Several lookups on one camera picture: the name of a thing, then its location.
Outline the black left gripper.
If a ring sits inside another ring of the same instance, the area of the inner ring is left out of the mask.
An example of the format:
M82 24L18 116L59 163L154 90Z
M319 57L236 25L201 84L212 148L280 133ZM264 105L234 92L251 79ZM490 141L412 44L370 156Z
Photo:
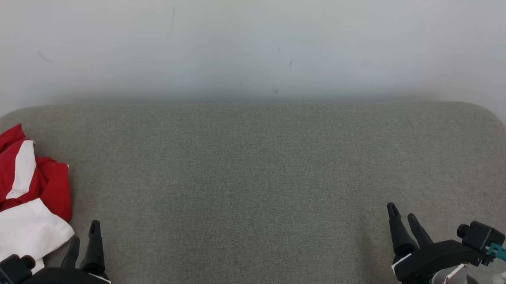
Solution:
M108 280L95 276L105 275L103 239L100 221L93 220L88 232L88 245L80 269L75 265L80 253L80 238L73 236L60 268L43 268L22 284L111 284Z

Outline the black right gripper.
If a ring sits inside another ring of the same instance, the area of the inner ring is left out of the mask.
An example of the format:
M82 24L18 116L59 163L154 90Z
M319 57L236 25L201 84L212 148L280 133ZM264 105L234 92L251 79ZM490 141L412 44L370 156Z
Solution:
M480 266L485 261L484 247L474 248L455 240L434 243L417 217L409 214L407 220L416 237L414 241L396 205L389 202L387 211L394 251L391 268L399 284L433 284L434 276L441 270L458 265Z

